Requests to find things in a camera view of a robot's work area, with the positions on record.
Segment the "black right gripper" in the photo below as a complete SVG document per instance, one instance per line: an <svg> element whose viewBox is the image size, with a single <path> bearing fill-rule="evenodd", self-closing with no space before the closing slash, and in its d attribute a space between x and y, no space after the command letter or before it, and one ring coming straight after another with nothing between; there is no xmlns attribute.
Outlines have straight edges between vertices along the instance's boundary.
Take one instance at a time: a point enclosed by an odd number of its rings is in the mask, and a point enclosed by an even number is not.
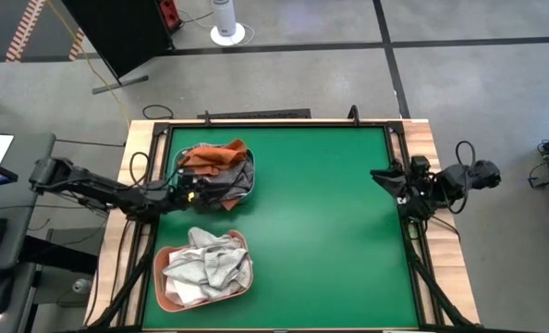
<svg viewBox="0 0 549 333"><path fill-rule="evenodd" d="M370 174L375 181L406 180L406 185L404 182L379 182L379 185L392 197L401 197L404 192L403 205L405 207L412 205L437 206L433 196L434 172L409 172L405 175L402 166L391 166L387 169L372 169Z"/></svg>

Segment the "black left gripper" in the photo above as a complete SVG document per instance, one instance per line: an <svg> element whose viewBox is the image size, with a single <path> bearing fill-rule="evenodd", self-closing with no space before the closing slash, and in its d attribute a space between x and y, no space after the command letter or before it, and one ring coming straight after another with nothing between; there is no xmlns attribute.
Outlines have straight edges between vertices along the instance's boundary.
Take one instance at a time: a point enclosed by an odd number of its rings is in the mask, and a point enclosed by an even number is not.
<svg viewBox="0 0 549 333"><path fill-rule="evenodd" d="M171 203L177 209L207 209L208 201L210 203L235 201L238 195L231 190L236 187L236 183L209 183L210 191L226 192L212 192L208 195L202 179L180 168L176 173L176 183L171 188Z"/></svg>

